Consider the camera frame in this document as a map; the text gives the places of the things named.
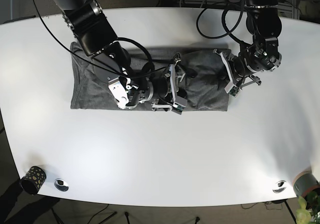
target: leaf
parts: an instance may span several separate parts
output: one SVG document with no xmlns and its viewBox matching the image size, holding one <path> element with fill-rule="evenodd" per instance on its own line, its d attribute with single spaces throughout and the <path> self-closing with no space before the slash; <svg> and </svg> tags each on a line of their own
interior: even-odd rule
<svg viewBox="0 0 320 224">
<path fill-rule="evenodd" d="M 306 196 L 306 200 L 310 205 L 315 205 L 318 202 L 318 194 L 315 191 L 309 192 Z"/>
<path fill-rule="evenodd" d="M 299 203 L 301 209 L 306 209 L 307 208 L 307 202 L 303 197 L 299 196 L 298 203 Z"/>
<path fill-rule="evenodd" d="M 296 223 L 297 224 L 308 224 L 311 219 L 311 214 L 306 209 L 296 210 Z"/>
</svg>

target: gray cloth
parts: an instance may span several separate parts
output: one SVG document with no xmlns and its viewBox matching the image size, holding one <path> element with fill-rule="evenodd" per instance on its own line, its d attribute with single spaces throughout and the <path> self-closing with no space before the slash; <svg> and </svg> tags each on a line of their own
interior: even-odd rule
<svg viewBox="0 0 320 224">
<path fill-rule="evenodd" d="M 78 43 L 73 42 L 70 49 L 78 56 L 91 61 L 86 57 Z M 224 90 L 227 82 L 218 78 L 218 74 L 224 70 L 224 64 L 220 56 L 213 53 L 212 49 L 153 48 L 148 51 L 154 60 L 172 59 L 179 52 L 181 63 L 198 72 L 196 78 L 186 77 L 185 81 L 182 82 L 188 100 L 185 111 L 227 111 L 229 95 Z M 129 53 L 131 55 L 131 67 L 134 70 L 141 70 L 147 62 L 145 55 L 140 50 L 130 50 Z M 164 65 L 155 62 L 156 69 Z M 108 84 L 101 82 L 95 76 L 93 65 L 72 55 L 72 68 L 75 79 L 71 109 L 121 110 L 116 105 Z M 132 110 L 152 110 L 151 103 L 153 101 L 154 98 L 149 102 L 139 104 Z"/>
</svg>

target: floor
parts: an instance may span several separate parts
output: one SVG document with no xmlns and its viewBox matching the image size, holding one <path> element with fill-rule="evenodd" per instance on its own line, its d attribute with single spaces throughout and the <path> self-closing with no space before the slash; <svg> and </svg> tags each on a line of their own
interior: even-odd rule
<svg viewBox="0 0 320 224">
<path fill-rule="evenodd" d="M 103 8 L 116 7 L 138 7 L 138 6 L 155 6 L 158 0 L 99 0 Z M 42 15 L 50 15 L 60 13 L 52 0 L 36 0 Z M 20 0 L 19 15 L 25 17 L 34 15 L 35 9 L 32 0 Z M 0 129 L 3 127 L 2 119 L 0 119 Z M 6 188 L 15 181 L 18 173 L 11 155 L 10 147 L 7 141 L 6 133 L 0 135 L 0 195 Z M 18 200 L 13 215 L 26 204 L 40 199 L 41 196 L 29 196 L 23 193 Z M 298 208 L 296 199 L 288 200 L 293 212 Z M 285 205 L 275 204 L 256 204 L 253 205 L 235 205 L 223 207 L 201 207 L 201 208 L 154 208 L 154 207 L 132 207 L 110 205 L 105 211 L 97 215 L 92 224 L 97 224 L 117 211 L 118 214 L 110 219 L 109 224 L 126 224 L 124 212 L 130 213 L 131 224 L 193 224 L 197 216 L 200 217 L 199 224 L 293 224 L 293 220 L 285 207 Z M 106 204 L 96 204 L 79 202 L 72 200 L 61 200 L 56 206 L 55 211 L 64 221 L 64 223 L 86 224 L 91 216 L 106 207 Z M 51 212 L 42 215 L 36 224 L 55 224 L 54 217 Z"/>
</svg>

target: gray pot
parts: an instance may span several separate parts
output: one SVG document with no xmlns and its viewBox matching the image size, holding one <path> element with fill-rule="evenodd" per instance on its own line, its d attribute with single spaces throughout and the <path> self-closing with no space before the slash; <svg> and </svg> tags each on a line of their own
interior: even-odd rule
<svg viewBox="0 0 320 224">
<path fill-rule="evenodd" d="M 309 192 L 320 193 L 320 185 L 314 175 L 310 172 L 300 173 L 293 181 L 293 190 L 297 196 L 305 198 Z"/>
</svg>

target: screw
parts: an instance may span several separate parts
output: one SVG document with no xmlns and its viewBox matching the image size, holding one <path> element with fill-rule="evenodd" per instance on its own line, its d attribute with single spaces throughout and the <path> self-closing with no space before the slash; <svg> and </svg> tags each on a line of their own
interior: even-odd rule
<svg viewBox="0 0 320 224">
<path fill-rule="evenodd" d="M 270 60 L 271 63 L 274 63 L 276 61 L 276 57 L 271 56 L 269 60 Z"/>
</svg>

